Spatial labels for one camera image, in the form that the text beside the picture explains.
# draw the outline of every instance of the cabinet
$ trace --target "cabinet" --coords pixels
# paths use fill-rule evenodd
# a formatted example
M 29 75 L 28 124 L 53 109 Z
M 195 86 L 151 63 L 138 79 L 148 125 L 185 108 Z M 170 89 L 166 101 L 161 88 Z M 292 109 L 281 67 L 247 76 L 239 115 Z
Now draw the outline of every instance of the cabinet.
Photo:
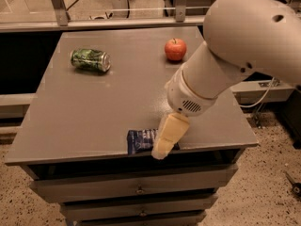
M 187 42 L 181 63 L 166 60 L 169 38 Z M 232 93 L 191 118 L 180 149 L 164 160 L 128 155 L 126 137 L 157 128 L 169 111 L 165 83 L 201 43 L 192 26 L 63 33 L 6 163 L 78 225 L 196 225 L 244 149 L 258 144 Z M 71 66 L 71 50 L 87 46 L 111 55 L 108 73 Z

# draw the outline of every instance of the floor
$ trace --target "floor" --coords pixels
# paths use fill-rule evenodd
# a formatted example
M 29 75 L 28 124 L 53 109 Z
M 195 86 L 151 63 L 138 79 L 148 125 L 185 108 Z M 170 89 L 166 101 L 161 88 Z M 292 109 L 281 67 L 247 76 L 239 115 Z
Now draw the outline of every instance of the floor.
M 74 0 L 65 0 L 67 5 L 71 1 Z M 71 8 L 71 17 L 74 20 L 105 17 L 112 9 L 110 1 L 82 0 Z M 162 1 L 133 0 L 132 8 L 149 10 L 142 9 L 142 13 L 138 10 L 132 16 L 163 16 L 161 11 L 158 13 L 160 9 L 156 9 L 162 6 Z M 93 6 L 99 3 L 102 8 L 94 9 Z M 54 20 L 50 0 L 0 0 L 1 22 L 28 19 Z M 238 172 L 226 187 L 218 190 L 219 199 L 207 210 L 207 217 L 199 226 L 301 225 L 301 201 L 293 196 L 284 174 L 288 170 L 296 181 L 301 182 L 301 151 L 293 148 L 290 134 L 275 113 L 262 114 L 262 129 L 255 126 L 249 114 L 245 115 L 261 145 L 244 152 L 238 161 Z M 31 180 L 20 168 L 4 165 L 9 148 L 9 144 L 0 145 L 0 225 L 66 225 L 58 205 L 48 204 L 32 192 L 28 188 Z
M 109 18 L 113 10 L 112 0 L 64 0 L 70 7 L 71 21 L 90 21 L 95 18 Z M 164 16 L 164 0 L 129 0 L 129 18 L 160 18 Z M 15 22 L 54 22 L 55 12 L 51 0 L 0 0 L 0 24 Z

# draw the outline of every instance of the drawer handle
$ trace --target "drawer handle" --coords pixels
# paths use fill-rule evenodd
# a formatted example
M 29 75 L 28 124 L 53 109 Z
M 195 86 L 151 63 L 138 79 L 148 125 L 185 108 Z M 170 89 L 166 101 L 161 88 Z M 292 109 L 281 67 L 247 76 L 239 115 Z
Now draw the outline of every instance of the drawer handle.
M 138 190 L 135 193 L 138 195 L 142 195 L 142 194 L 145 194 L 145 190 L 142 189 L 142 186 L 139 186 Z
M 144 212 L 144 210 L 142 210 L 142 212 L 139 214 L 139 216 L 141 217 L 146 217 L 148 214 L 146 212 Z

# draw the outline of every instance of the speckled floor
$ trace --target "speckled floor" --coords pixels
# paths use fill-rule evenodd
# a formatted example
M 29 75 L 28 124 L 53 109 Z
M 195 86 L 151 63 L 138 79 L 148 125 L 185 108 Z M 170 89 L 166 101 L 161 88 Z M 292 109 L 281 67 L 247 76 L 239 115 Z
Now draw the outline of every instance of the speckled floor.
M 263 113 L 262 129 L 249 119 L 261 146 L 247 149 L 239 170 L 199 226 L 301 225 L 301 200 L 291 192 L 284 171 L 301 182 L 301 150 L 272 112 Z M 0 225 L 66 225 L 57 204 L 32 192 L 30 178 L 19 168 L 4 165 L 9 145 L 0 145 Z

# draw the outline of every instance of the white cylinder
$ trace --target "white cylinder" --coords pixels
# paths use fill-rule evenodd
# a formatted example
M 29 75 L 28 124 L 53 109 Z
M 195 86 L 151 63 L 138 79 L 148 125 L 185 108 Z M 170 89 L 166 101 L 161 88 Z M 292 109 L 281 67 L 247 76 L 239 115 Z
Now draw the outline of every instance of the white cylinder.
M 182 65 L 183 79 L 198 97 L 215 99 L 225 89 L 249 77 L 253 70 L 241 72 L 238 66 L 215 56 L 204 41 Z
M 301 84 L 301 21 L 289 7 L 274 0 L 216 0 L 203 29 L 218 57 Z

